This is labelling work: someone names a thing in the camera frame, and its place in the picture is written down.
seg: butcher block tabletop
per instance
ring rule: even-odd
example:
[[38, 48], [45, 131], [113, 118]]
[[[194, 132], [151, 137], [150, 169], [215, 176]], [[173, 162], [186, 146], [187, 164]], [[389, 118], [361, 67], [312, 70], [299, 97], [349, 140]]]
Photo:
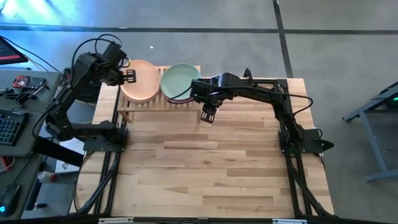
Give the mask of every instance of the butcher block tabletop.
[[[287, 81], [289, 93], [307, 95], [303, 79]], [[117, 87], [102, 86], [94, 123], [112, 119], [117, 94]], [[303, 98], [291, 101], [293, 111], [308, 105]], [[304, 128], [313, 128], [310, 109], [296, 119]], [[294, 217], [279, 122], [271, 105], [241, 97], [225, 100], [213, 124], [198, 124], [194, 111], [140, 112], [127, 128], [112, 216]], [[97, 187], [103, 158], [103, 152], [95, 152], [81, 169], [78, 207]], [[304, 154], [303, 164], [309, 189], [333, 213], [320, 158]], [[304, 212], [301, 191], [298, 194]]]

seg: plate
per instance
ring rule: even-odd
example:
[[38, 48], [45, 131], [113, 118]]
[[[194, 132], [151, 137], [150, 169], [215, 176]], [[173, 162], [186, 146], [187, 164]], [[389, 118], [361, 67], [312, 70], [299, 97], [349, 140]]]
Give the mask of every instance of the plate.
[[[191, 85], [192, 80], [201, 78], [200, 72], [187, 63], [180, 63], [167, 69], [160, 81], [160, 89], [167, 98], [173, 98]], [[175, 101], [189, 99], [190, 91], [174, 99]]]
[[145, 60], [132, 60], [130, 66], [122, 68], [121, 71], [126, 74], [128, 70], [132, 69], [136, 71], [137, 82], [121, 85], [120, 89], [124, 95], [136, 103], [145, 103], [155, 98], [160, 86], [157, 69]]

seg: keyboard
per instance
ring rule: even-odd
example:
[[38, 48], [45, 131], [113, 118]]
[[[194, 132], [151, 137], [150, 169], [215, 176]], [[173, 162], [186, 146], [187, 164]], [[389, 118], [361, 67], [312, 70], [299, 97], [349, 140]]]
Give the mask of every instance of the keyboard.
[[0, 110], [0, 145], [15, 146], [29, 113]]

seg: concrete floor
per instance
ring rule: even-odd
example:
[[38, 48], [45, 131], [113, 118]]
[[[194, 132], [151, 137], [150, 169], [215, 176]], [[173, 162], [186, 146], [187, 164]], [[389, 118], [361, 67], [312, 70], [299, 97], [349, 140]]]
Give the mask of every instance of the concrete floor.
[[[11, 17], [2, 16], [0, 26], [277, 28], [272, 0], [119, 0], [118, 4], [109, 0], [70, 0], [67, 4], [62, 0], [43, 0], [43, 6], [32, 4], [33, 0], [22, 2], [28, 2], [34, 10], [27, 13], [21, 9]], [[279, 4], [285, 29], [398, 29], [395, 0], [279, 0]], [[100, 34], [0, 30], [0, 35], [27, 47], [60, 70], [70, 66], [72, 53], [80, 42]], [[201, 65], [206, 76], [221, 72], [240, 75], [249, 67], [256, 77], [286, 77], [278, 34], [114, 34], [122, 39], [123, 50], [130, 58], [155, 65]], [[325, 164], [333, 206], [341, 217], [398, 222], [398, 178], [370, 183], [363, 179], [363, 175], [378, 171], [376, 160], [361, 122], [346, 124], [341, 120], [397, 81], [396, 38], [286, 35], [293, 76], [305, 79], [308, 95], [315, 101], [315, 126], [322, 128], [325, 139], [335, 143], [335, 148], [325, 153]], [[90, 44], [81, 52], [89, 50], [93, 51]], [[80, 108], [87, 111], [85, 117], [75, 112]], [[69, 112], [71, 119], [78, 122], [87, 121], [93, 114], [87, 105], [74, 105]], [[73, 178], [71, 175], [63, 181], [72, 183]], [[47, 202], [49, 208], [24, 217], [66, 214], [71, 189], [68, 184], [43, 186], [38, 202]]]

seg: mint green plate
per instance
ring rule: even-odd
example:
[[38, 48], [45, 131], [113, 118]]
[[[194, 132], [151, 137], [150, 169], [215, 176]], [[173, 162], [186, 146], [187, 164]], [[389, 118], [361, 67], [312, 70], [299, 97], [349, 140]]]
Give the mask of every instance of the mint green plate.
[[[184, 92], [192, 80], [201, 78], [200, 72], [192, 65], [180, 63], [171, 66], [163, 73], [160, 80], [160, 89], [167, 98], [173, 98]], [[185, 100], [189, 98], [191, 91], [187, 91], [175, 100]]]

